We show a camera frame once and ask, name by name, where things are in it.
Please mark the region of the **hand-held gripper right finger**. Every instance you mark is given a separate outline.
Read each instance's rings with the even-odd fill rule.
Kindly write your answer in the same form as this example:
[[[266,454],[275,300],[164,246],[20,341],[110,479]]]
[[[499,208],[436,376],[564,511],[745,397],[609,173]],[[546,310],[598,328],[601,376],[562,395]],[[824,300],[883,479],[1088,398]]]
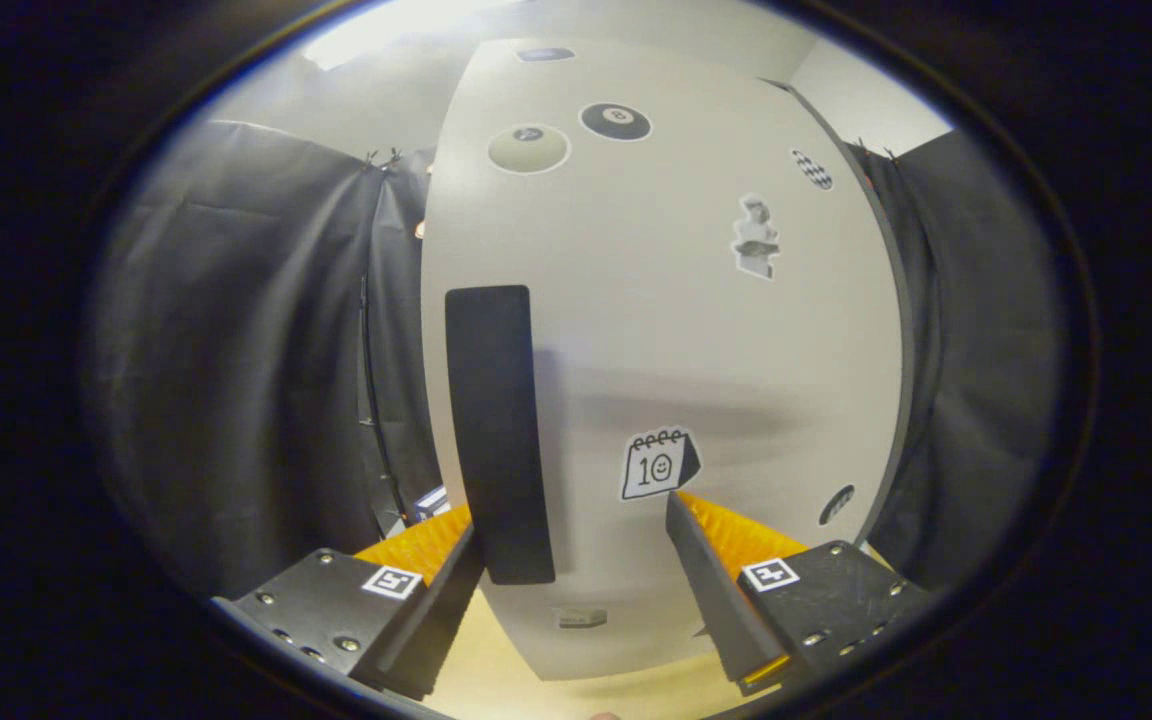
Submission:
[[[723,675],[742,694],[846,673],[933,601],[855,544],[809,547],[691,493],[668,497],[666,532]]]

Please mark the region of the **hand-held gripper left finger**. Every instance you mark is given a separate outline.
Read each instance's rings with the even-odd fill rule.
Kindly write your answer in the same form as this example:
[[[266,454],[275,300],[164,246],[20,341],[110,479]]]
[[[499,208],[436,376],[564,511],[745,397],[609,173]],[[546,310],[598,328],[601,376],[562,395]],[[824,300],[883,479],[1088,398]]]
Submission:
[[[434,691],[483,570],[471,514],[460,506],[357,553],[308,552],[212,605],[279,650],[420,702]]]

